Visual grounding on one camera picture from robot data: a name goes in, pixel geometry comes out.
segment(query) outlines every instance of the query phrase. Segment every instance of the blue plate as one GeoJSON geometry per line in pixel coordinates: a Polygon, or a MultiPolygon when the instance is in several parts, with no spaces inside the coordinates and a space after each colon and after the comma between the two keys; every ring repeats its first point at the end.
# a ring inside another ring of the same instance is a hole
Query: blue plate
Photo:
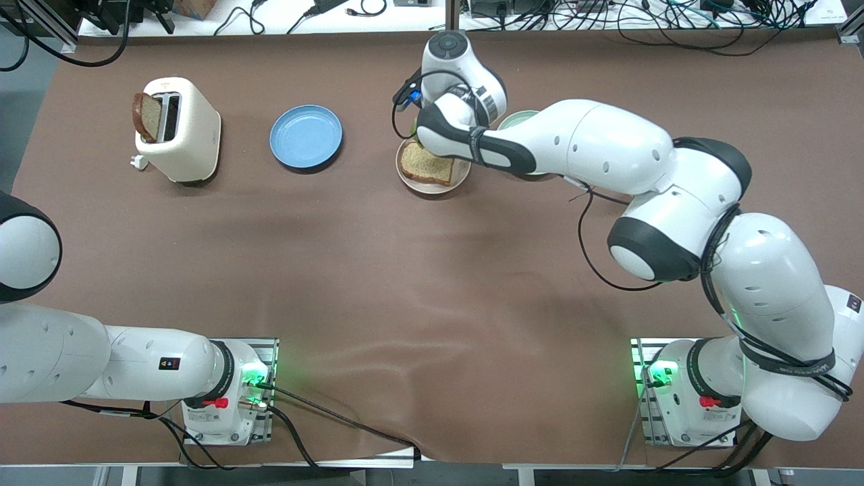
{"type": "Polygon", "coordinates": [[[270,130],[270,149],[292,169],[314,169],[330,160],[342,144],[342,123],[318,105],[303,105],[283,113],[270,130]]]}

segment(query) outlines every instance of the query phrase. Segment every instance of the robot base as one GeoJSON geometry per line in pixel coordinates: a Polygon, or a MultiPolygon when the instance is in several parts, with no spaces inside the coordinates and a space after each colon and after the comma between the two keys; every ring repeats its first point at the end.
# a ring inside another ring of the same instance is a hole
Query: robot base
{"type": "MultiPolygon", "coordinates": [[[[248,445],[269,442],[273,426],[271,416],[268,413],[238,408],[238,401],[261,400],[272,405],[272,392],[250,387],[245,383],[250,379],[251,374],[266,376],[267,384],[275,383],[278,338],[214,339],[224,342],[234,357],[235,373],[224,395],[228,399],[228,406],[216,408],[214,405],[208,405],[193,409],[184,403],[183,422],[187,432],[204,445],[248,445]]],[[[185,442],[194,443],[188,438],[185,442]]]]}
{"type": "MultiPolygon", "coordinates": [[[[695,340],[634,339],[633,366],[638,380],[662,380],[665,386],[652,387],[645,394],[641,410],[646,443],[694,447],[740,423],[741,405],[730,408],[702,406],[700,395],[687,374],[687,355],[695,340]],[[657,359],[642,373],[643,366],[657,359]]],[[[734,432],[711,447],[731,447],[734,432]]]]}

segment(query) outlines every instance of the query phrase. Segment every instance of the table surface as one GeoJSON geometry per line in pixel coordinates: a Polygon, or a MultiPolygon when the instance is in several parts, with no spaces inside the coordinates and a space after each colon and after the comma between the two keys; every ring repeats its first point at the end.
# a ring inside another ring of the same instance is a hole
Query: table surface
{"type": "MultiPolygon", "coordinates": [[[[372,18],[365,18],[345,14],[345,8],[360,10],[360,0],[349,0],[344,6],[330,10],[323,15],[307,19],[300,24],[294,34],[408,32],[443,28],[445,19],[444,0],[430,0],[429,7],[396,7],[392,4],[391,0],[388,0],[388,2],[390,4],[383,14],[372,18]]],[[[213,32],[225,21],[234,7],[248,9],[249,3],[249,0],[219,0],[203,21],[170,14],[175,22],[175,32],[172,35],[167,34],[162,25],[153,16],[147,16],[143,22],[132,26],[130,36],[186,37],[213,35],[213,32]]],[[[786,4],[790,6],[789,11],[791,12],[794,0],[786,0],[786,4]]],[[[264,24],[265,35],[283,35],[311,5],[311,0],[307,0],[306,2],[278,2],[277,0],[272,0],[264,3],[255,11],[255,18],[264,24]]],[[[374,11],[380,5],[380,0],[369,0],[367,9],[374,11]]],[[[666,0],[648,0],[648,5],[650,12],[655,15],[662,15],[661,12],[669,8],[666,0]]],[[[746,9],[740,0],[736,0],[735,5],[737,9],[746,9]]],[[[560,4],[557,12],[559,14],[572,15],[572,9],[572,5],[560,4]]],[[[711,26],[704,18],[704,15],[704,12],[700,15],[693,10],[686,10],[682,16],[686,16],[696,28],[710,28],[711,26]]],[[[658,21],[651,19],[641,9],[641,2],[639,0],[623,0],[601,13],[588,14],[586,17],[588,18],[586,22],[580,22],[579,20],[567,22],[568,19],[563,15],[555,15],[543,28],[547,30],[557,30],[558,28],[562,28],[563,30],[599,30],[616,29],[619,25],[622,29],[656,29],[658,27],[658,21]]],[[[841,0],[819,0],[804,15],[804,22],[808,27],[815,27],[819,25],[833,25],[845,21],[846,18],[846,12],[843,9],[841,0]]],[[[219,35],[252,35],[249,29],[249,20],[246,16],[235,13],[233,19],[219,32],[219,35]]],[[[509,16],[506,21],[514,22],[515,20],[515,16],[509,16]]],[[[737,29],[735,27],[736,23],[747,25],[752,20],[753,18],[748,14],[727,13],[719,15],[716,22],[724,29],[737,29]]],[[[517,22],[507,28],[516,30],[522,25],[521,22],[517,22]]],[[[662,21],[660,21],[660,25],[664,29],[669,27],[662,21]]],[[[461,29],[495,28],[497,26],[499,26],[499,23],[496,20],[471,18],[468,13],[462,14],[460,18],[461,29]]],[[[111,36],[111,33],[98,29],[87,20],[81,23],[79,34],[84,37],[111,36]]]]}
{"type": "MultiPolygon", "coordinates": [[[[64,243],[56,279],[30,301],[113,325],[279,336],[280,385],[409,438],[433,459],[617,463],[636,405],[630,338],[727,329],[698,284],[634,295],[598,281],[576,245],[585,200],[568,202],[578,191],[566,182],[473,167],[449,197],[409,192],[394,164],[389,103],[427,38],[210,39],[132,46],[96,70],[60,65],[13,190],[54,220],[64,243]],[[203,188],[129,166],[131,95],[166,75],[193,81],[224,120],[219,173],[203,188]],[[345,136],[332,166],[304,176],[279,165],[268,135],[282,112],[307,103],[336,112],[345,136]]],[[[787,32],[745,58],[634,46],[602,32],[473,43],[505,80],[510,112],[597,99],[673,136],[736,145],[754,171],[744,209],[789,222],[826,283],[864,288],[854,213],[864,198],[864,63],[833,33],[787,32]]],[[[411,116],[399,123],[408,130],[411,116]]],[[[611,279],[636,284],[605,248],[620,208],[595,204],[588,250],[611,279]]],[[[864,387],[862,374],[853,385],[864,387]]],[[[397,448],[283,407],[317,459],[397,448]]],[[[757,464],[864,467],[854,447],[863,413],[856,396],[822,438],[776,440],[757,464]]],[[[0,407],[0,437],[2,464],[177,460],[159,424],[59,404],[0,407]]],[[[637,441],[628,463],[678,453],[637,441]]],[[[722,454],[687,464],[713,465],[722,454]]],[[[218,457],[299,458],[281,428],[270,444],[218,457]]]]}

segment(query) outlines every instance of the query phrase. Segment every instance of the plate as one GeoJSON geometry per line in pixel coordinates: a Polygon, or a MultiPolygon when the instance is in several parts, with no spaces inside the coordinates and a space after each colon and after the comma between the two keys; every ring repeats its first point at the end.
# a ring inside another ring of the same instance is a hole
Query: plate
{"type": "MultiPolygon", "coordinates": [[[[510,115],[509,117],[504,118],[504,120],[501,121],[501,124],[498,125],[498,129],[504,130],[505,128],[510,128],[512,126],[519,125],[520,123],[524,122],[528,118],[531,118],[538,113],[539,112],[537,110],[522,110],[521,112],[515,112],[512,115],[510,115]]],[[[546,175],[546,172],[531,172],[530,174],[515,174],[516,177],[528,176],[529,180],[532,180],[532,181],[535,180],[532,177],[545,176],[545,175],[546,175]]]]}
{"type": "Polygon", "coordinates": [[[342,145],[342,123],[318,105],[291,108],[270,130],[270,149],[291,169],[310,170],[327,163],[342,145]]]}
{"type": "Polygon", "coordinates": [[[453,159],[453,174],[450,176],[449,186],[442,186],[441,184],[435,184],[433,182],[412,181],[402,173],[401,169],[399,169],[399,156],[402,154],[402,149],[406,145],[416,143],[416,140],[409,138],[408,140],[404,140],[402,144],[399,145],[399,150],[396,151],[396,172],[399,174],[399,178],[402,179],[402,182],[405,182],[405,185],[409,188],[421,194],[444,194],[459,187],[459,184],[462,184],[466,177],[468,177],[468,171],[471,170],[471,163],[466,160],[455,158],[453,159]]]}

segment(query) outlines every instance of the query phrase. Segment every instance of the white plate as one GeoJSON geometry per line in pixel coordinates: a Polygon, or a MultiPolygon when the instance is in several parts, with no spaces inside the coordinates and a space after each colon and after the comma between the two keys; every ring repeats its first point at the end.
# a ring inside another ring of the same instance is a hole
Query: white plate
{"type": "Polygon", "coordinates": [[[462,182],[468,177],[468,171],[471,170],[471,163],[455,158],[453,159],[453,174],[450,176],[449,186],[442,186],[441,184],[435,184],[433,182],[417,182],[410,180],[402,173],[402,170],[399,169],[399,154],[402,153],[402,148],[410,143],[416,143],[416,141],[413,138],[404,140],[399,145],[399,150],[396,151],[396,172],[399,174],[399,178],[402,179],[402,182],[405,182],[405,185],[409,188],[414,189],[421,194],[444,194],[459,187],[459,184],[462,184],[462,182]]]}

